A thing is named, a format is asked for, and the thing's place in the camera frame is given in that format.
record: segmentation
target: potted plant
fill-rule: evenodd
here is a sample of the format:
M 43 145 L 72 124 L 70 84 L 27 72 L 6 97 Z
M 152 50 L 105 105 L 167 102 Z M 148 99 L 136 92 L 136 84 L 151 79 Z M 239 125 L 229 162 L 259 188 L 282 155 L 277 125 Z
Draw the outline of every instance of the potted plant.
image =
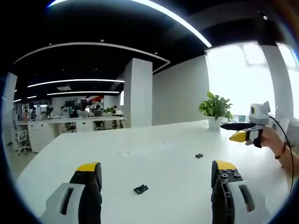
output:
M 220 98 L 218 95 L 214 96 L 209 91 L 207 92 L 207 96 L 209 100 L 203 101 L 199 105 L 199 111 L 209 117 L 210 129 L 219 129 L 221 118 L 227 118 L 228 120 L 233 118 L 229 111 L 232 104 L 228 104 L 229 99 Z

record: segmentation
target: window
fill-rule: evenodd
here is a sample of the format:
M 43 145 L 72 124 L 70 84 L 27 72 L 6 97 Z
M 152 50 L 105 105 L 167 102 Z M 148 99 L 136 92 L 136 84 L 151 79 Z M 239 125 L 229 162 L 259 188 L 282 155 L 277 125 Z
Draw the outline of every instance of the window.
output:
M 123 98 L 124 98 L 124 92 L 122 91 L 121 92 L 121 103 L 120 103 L 121 106 L 123 106 Z
M 252 103 L 269 101 L 275 109 L 271 74 L 257 42 L 206 51 L 210 91 L 229 98 L 233 115 L 248 115 Z
M 293 104 L 294 104 L 294 118 L 299 119 L 299 63 L 294 50 L 285 44 L 277 43 L 280 53 L 285 61 L 286 68 L 289 73 L 291 82 Z

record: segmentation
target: wrist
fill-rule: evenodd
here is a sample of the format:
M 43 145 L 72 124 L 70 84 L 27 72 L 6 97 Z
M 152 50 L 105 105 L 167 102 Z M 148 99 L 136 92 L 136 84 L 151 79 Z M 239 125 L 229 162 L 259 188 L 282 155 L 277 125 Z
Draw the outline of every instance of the wrist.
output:
M 285 144 L 281 139 L 277 139 L 276 141 L 273 141 L 273 143 L 271 145 L 269 145 L 269 148 L 272 150 L 272 152 L 276 156 L 281 154 L 284 147 L 285 147 Z

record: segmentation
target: white wall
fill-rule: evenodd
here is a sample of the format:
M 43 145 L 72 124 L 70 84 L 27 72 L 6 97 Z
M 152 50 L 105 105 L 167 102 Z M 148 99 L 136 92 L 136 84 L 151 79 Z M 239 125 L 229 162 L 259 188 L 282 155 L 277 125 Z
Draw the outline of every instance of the white wall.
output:
M 118 96 L 104 96 L 104 110 L 107 108 L 111 108 L 114 106 L 117 106 L 117 108 L 120 108 L 120 95 Z
M 153 76 L 152 124 L 201 120 L 198 107 L 209 90 L 206 57 L 199 56 Z

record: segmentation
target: white pot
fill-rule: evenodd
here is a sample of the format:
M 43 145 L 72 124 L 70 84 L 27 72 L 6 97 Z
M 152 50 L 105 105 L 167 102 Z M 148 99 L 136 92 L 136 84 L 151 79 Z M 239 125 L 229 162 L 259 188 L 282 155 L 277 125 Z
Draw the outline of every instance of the white pot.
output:
M 209 129 L 211 130 L 219 130 L 221 125 L 222 117 L 219 117 L 215 120 L 215 117 L 208 117 L 209 120 Z

